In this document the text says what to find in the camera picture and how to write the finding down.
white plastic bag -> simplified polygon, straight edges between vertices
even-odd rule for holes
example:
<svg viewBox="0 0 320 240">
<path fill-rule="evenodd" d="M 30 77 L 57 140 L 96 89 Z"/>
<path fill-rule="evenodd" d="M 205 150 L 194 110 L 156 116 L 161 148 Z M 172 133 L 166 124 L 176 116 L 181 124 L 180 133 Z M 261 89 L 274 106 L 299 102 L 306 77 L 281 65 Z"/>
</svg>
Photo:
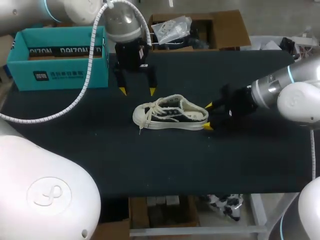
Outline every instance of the white plastic bag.
<svg viewBox="0 0 320 240">
<path fill-rule="evenodd" d="M 190 26 L 192 20 L 190 17 L 180 16 L 175 19 L 152 25 L 160 45 L 166 44 L 176 39 L 190 35 Z"/>
</svg>

shoelace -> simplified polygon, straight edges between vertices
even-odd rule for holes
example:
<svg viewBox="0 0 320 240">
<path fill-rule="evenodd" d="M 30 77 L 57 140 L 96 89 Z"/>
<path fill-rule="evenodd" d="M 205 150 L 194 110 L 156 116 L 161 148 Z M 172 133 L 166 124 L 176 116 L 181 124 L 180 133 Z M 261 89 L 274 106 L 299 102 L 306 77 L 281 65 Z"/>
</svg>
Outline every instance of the shoelace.
<svg viewBox="0 0 320 240">
<path fill-rule="evenodd" d="M 149 102 L 142 105 L 143 109 L 149 108 L 149 110 L 146 112 L 145 117 L 143 121 L 141 122 L 139 128 L 141 133 L 141 130 L 146 127 L 146 125 L 149 125 L 151 123 L 152 115 L 154 114 L 165 114 L 166 112 L 163 110 L 162 107 L 159 106 L 159 102 L 162 100 L 162 98 L 159 98 L 155 102 Z"/>
</svg>

open box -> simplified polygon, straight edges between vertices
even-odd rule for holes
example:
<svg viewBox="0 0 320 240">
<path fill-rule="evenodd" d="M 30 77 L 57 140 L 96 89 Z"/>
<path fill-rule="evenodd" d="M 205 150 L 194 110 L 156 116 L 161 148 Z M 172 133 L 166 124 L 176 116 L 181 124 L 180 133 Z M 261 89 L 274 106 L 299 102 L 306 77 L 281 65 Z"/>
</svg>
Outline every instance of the open box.
<svg viewBox="0 0 320 240">
<path fill-rule="evenodd" d="M 82 89 L 92 27 L 29 28 L 17 33 L 7 66 L 20 91 Z M 103 26 L 95 35 L 88 88 L 108 87 L 109 54 Z"/>
<path fill-rule="evenodd" d="M 209 44 L 209 49 L 194 49 L 194 51 L 224 51 L 240 50 L 242 46 L 250 46 L 248 32 L 239 10 L 219 11 L 212 13 L 169 13 L 153 14 L 148 22 L 150 33 L 151 25 L 166 22 L 180 16 L 190 17 L 192 24 L 197 28 L 199 39 Z"/>
<path fill-rule="evenodd" d="M 195 198 L 179 196 L 179 205 L 156 205 L 148 207 L 146 197 L 130 199 L 131 227 L 146 228 L 186 228 L 196 227 L 199 222 Z"/>
<path fill-rule="evenodd" d="M 101 201 L 101 215 L 99 225 L 91 240 L 129 240 L 131 229 L 154 228 L 184 228 L 196 227 L 199 222 L 195 198 L 193 196 L 179 196 L 179 207 L 161 206 L 164 213 L 179 213 L 177 224 L 158 224 L 151 226 L 146 197 L 123 199 L 106 199 Z"/>
</svg>

black and white sneaker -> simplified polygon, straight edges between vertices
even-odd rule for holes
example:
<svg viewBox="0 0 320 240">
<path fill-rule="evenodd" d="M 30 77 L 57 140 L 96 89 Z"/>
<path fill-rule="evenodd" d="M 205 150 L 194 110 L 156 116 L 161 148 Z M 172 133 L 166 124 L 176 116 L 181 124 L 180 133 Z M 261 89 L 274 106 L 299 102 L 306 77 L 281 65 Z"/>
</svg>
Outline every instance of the black and white sneaker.
<svg viewBox="0 0 320 240">
<path fill-rule="evenodd" d="M 139 105 L 133 113 L 133 121 L 140 129 L 201 130 L 209 113 L 182 95 L 159 98 L 155 102 Z"/>
</svg>

black table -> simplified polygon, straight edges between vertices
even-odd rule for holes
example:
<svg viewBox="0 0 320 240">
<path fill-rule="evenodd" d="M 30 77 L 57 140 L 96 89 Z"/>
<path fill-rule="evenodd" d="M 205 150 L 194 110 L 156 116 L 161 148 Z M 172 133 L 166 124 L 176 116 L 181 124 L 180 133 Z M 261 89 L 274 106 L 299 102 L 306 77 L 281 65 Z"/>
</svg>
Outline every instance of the black table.
<svg viewBox="0 0 320 240">
<path fill-rule="evenodd" d="M 111 55 L 111 66 L 115 62 Z M 89 89 L 70 113 L 36 125 L 11 124 L 35 144 L 86 169 L 103 198 L 180 194 L 299 192 L 311 181 L 309 130 L 260 109 L 237 132 L 148 130 L 139 135 L 132 121 L 136 106 L 182 94 L 206 106 L 220 87 L 251 84 L 293 62 L 282 51 L 170 52 L 150 54 L 158 88 L 150 96 L 147 80 L 127 76 L 125 97 L 109 74 L 108 89 Z M 2 112 L 39 118 L 68 106 L 79 90 L 18 92 Z"/>
</svg>

